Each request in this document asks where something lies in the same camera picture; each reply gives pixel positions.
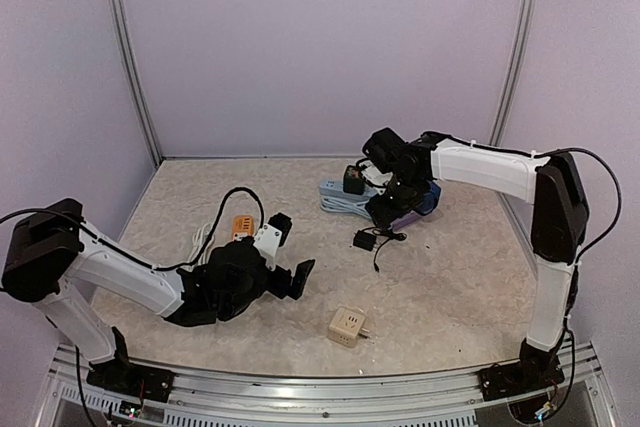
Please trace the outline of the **blue cube socket adapter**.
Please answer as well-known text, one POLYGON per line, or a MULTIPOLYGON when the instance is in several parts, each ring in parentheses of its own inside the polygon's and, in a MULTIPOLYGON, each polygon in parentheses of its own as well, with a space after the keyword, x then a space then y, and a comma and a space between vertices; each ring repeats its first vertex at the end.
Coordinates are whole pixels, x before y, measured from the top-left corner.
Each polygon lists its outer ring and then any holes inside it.
POLYGON ((416 208, 416 212, 421 216, 431 214, 438 207, 440 196, 441 187, 436 182, 430 182, 429 190, 424 194, 423 201, 416 208))

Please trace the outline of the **purple power strip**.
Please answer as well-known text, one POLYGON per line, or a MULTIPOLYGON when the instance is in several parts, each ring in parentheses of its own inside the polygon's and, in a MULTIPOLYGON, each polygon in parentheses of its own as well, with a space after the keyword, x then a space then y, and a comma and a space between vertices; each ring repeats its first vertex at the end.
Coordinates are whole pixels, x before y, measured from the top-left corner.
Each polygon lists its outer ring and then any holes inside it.
POLYGON ((417 221, 420 221, 422 219, 422 215, 415 212, 415 211, 411 211, 409 213, 407 213, 406 215, 404 215, 403 217, 400 217, 396 220, 394 220, 391 224, 390 224, 390 229, 394 232, 398 232, 402 229, 404 229, 405 227, 407 227, 408 225, 411 225, 417 221))

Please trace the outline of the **dark green cube socket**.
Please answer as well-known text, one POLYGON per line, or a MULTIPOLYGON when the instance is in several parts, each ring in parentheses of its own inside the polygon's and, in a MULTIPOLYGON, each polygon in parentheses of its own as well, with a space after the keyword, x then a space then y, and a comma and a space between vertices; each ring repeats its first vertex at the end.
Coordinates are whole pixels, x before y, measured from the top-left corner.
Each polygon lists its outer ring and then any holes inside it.
POLYGON ((347 165, 342 179, 342 191, 347 194, 361 196, 366 189, 366 183, 356 165, 347 165))

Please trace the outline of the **beige cube socket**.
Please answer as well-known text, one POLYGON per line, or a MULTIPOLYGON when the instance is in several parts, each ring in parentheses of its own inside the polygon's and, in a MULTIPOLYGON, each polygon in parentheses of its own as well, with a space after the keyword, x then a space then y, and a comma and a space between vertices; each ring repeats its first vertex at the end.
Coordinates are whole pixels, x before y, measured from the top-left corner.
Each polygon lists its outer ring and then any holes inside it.
POLYGON ((327 337, 347 348, 354 348, 359 339, 369 339, 370 331, 365 327, 366 315, 360 311, 339 307, 331 319, 327 337))

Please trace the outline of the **light blue power strip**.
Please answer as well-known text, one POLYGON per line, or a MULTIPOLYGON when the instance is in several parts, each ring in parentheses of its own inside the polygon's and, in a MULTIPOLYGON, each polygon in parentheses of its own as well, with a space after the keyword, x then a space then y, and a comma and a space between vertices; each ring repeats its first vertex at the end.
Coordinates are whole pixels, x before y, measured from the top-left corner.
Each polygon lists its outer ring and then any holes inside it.
POLYGON ((318 187, 321 197, 335 197, 350 201, 363 201, 373 197, 376 190, 368 186, 362 194, 348 193, 343 190, 343 182, 341 180, 323 179, 318 187))

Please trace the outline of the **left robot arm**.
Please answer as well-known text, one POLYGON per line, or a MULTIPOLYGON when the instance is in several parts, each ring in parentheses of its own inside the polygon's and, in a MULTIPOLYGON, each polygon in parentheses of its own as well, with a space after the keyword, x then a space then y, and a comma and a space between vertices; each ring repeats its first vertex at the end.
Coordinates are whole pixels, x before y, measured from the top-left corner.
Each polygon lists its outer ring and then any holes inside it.
POLYGON ((1 221, 15 223, 2 291, 35 306, 121 392, 139 383, 139 368, 128 359, 123 335, 98 316, 75 281, 192 328, 232 320, 265 293, 299 299, 315 266, 312 259, 294 270, 278 265, 278 251, 292 227, 282 213, 266 219, 256 233, 223 246, 205 240, 191 259, 170 266, 139 257, 99 232, 72 198, 17 210, 1 221))

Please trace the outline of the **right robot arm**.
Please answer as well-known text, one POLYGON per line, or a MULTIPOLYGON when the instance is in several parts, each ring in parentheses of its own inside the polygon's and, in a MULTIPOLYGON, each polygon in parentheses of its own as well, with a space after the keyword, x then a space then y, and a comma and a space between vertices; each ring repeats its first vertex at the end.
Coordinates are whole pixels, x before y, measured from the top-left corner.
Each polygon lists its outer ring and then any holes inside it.
POLYGON ((532 208, 528 256, 537 281, 534 310, 525 337, 529 353, 513 366, 511 380, 523 391, 535 389, 551 371, 543 354, 561 342, 577 295, 583 256, 617 226, 610 224, 588 240, 590 207, 575 155, 579 147, 524 152, 479 144, 451 134, 426 131, 414 141, 391 128, 374 132, 356 163, 376 195, 366 206, 374 224, 386 229, 418 212, 435 181, 465 183, 520 199, 532 208))

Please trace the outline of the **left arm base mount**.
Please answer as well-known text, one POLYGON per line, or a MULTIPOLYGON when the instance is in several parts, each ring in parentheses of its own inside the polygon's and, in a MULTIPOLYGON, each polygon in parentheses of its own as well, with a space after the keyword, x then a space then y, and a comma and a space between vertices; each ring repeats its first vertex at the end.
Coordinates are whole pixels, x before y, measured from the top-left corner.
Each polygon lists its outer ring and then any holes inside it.
POLYGON ((114 358, 91 364, 87 382, 104 390, 142 401, 167 403, 176 374, 170 370, 114 358))

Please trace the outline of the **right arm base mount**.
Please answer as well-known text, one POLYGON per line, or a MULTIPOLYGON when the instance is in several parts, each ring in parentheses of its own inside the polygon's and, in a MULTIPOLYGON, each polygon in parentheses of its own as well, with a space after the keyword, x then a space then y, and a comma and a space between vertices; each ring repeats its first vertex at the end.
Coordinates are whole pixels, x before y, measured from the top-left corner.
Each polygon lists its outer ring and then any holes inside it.
POLYGON ((477 377, 483 400, 514 397, 562 383, 565 376, 557 356, 559 348, 560 343, 543 351, 523 340, 516 361, 480 369, 477 377))

